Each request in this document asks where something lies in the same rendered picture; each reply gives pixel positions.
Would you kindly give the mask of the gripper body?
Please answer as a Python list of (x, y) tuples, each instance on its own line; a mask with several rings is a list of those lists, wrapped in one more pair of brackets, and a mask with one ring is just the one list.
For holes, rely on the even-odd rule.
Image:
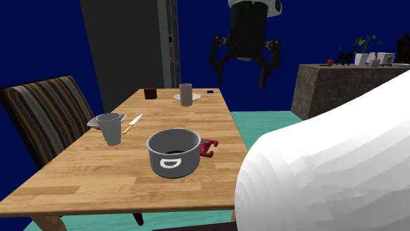
[(227, 46), (232, 57), (254, 59), (265, 47), (268, 6), (262, 2), (232, 5)]

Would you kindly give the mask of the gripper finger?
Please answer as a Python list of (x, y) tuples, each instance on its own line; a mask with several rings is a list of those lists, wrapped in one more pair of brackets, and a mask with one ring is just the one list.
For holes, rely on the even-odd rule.
[[(218, 85), (222, 84), (223, 79), (223, 66), (225, 63), (232, 57), (232, 50), (230, 46), (228, 46), (227, 42), (229, 38), (221, 37), (220, 35), (215, 34), (212, 39), (212, 44), (210, 47), (210, 53), (208, 57), (208, 63), (214, 67), (214, 71), (218, 77)], [(221, 59), (216, 59), (216, 51), (217, 49), (222, 46), (226, 45), (228, 47), (228, 53)]]
[(281, 42), (279, 39), (273, 41), (267, 41), (265, 45), (271, 55), (270, 63), (266, 61), (264, 55), (260, 53), (256, 57), (256, 63), (261, 69), (259, 88), (264, 89), (267, 78), (271, 75), (273, 70), (280, 68), (281, 66)]

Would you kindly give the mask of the white plate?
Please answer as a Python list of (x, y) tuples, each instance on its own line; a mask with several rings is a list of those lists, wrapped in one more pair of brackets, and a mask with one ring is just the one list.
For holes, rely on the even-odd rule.
[[(181, 100), (180, 94), (176, 94), (173, 98), (175, 100)], [(192, 96), (188, 96), (187, 94), (186, 95), (184, 94), (183, 95), (183, 101), (188, 101), (188, 99), (191, 99), (192, 101), (194, 101), (194, 100), (201, 99), (201, 96), (199, 94), (196, 94), (196, 93), (192, 93)]]

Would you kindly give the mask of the tall beige cup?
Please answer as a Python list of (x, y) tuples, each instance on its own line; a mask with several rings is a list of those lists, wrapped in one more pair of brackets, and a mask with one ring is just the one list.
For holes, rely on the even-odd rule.
[(190, 83), (182, 83), (179, 85), (180, 104), (182, 106), (191, 106), (193, 104), (192, 85)]

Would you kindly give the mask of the stone-patterned sideboard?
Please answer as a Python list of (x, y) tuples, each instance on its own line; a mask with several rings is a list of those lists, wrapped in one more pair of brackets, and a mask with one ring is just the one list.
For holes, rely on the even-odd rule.
[(377, 68), (300, 64), (291, 112), (306, 120), (349, 102), (410, 70), (410, 33), (398, 40), (396, 59), (405, 67), (381, 64)]

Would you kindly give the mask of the tall dark grey cabinet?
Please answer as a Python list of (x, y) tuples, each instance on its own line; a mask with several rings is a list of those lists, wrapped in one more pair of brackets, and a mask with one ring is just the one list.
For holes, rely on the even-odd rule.
[(80, 0), (104, 112), (181, 83), (177, 0)]

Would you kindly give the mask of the red kitchen tool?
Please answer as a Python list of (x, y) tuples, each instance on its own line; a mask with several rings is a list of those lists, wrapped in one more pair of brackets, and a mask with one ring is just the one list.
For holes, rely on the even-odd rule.
[(210, 147), (217, 147), (218, 144), (219, 142), (217, 140), (202, 138), (200, 142), (200, 155), (203, 157), (211, 158), (214, 155), (214, 152), (212, 150), (210, 151)]

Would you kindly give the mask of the grey cooking pot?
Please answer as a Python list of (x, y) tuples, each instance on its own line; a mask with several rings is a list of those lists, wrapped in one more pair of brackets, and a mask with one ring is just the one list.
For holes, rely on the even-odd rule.
[(154, 133), (147, 140), (150, 166), (167, 179), (185, 177), (200, 163), (200, 136), (189, 129), (173, 128)]

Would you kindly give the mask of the grey cup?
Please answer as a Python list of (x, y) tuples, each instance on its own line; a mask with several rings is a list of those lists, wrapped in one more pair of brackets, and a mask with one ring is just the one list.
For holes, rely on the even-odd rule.
[(96, 117), (102, 135), (109, 146), (121, 143), (121, 115), (119, 113), (107, 113)]

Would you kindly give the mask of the grey plate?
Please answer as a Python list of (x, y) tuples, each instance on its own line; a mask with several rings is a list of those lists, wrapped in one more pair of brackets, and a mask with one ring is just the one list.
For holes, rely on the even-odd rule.
[[(120, 116), (120, 119), (121, 119), (121, 122), (123, 122), (125, 119), (126, 119), (126, 114), (121, 114), (121, 116)], [(94, 128), (94, 129), (97, 129), (97, 130), (100, 130), (101, 128), (99, 127), (99, 124), (98, 124), (98, 122), (97, 122), (97, 118), (96, 117), (94, 117), (93, 119), (91, 119), (88, 123), (87, 123), (87, 126), (88, 127), (90, 127), (90, 128)]]

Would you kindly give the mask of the wooden dining table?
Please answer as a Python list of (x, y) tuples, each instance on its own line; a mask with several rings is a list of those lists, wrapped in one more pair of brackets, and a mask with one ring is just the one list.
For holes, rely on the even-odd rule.
[[(143, 114), (109, 146), (91, 129), (0, 201), (0, 217), (30, 217), (44, 231), (66, 231), (63, 215), (231, 210), (246, 145), (218, 89), (184, 107), (177, 89), (158, 89), (157, 99), (138, 90), (117, 108), (126, 121)], [(147, 140), (170, 128), (186, 128), (217, 140), (190, 175), (166, 179), (150, 167)]]

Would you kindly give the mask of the striped upholstered chair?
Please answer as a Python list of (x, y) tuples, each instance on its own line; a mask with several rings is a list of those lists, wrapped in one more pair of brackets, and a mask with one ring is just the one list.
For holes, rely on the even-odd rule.
[(71, 75), (3, 87), (0, 104), (38, 169), (88, 132), (87, 123), (94, 118)]

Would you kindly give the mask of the yellow-handled knife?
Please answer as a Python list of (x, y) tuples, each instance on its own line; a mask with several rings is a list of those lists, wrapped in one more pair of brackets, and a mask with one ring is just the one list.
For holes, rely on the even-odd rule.
[(129, 122), (129, 124), (128, 124), (128, 126), (127, 126), (127, 129), (124, 130), (124, 131), (122, 132), (122, 134), (123, 134), (123, 135), (126, 134), (126, 133), (132, 128), (132, 126), (134, 126), (134, 124), (136, 124), (136, 123), (138, 122), (138, 120), (139, 120), (142, 116), (143, 116), (143, 114), (140, 114), (140, 115), (138, 115), (136, 118), (134, 118), (131, 122)]

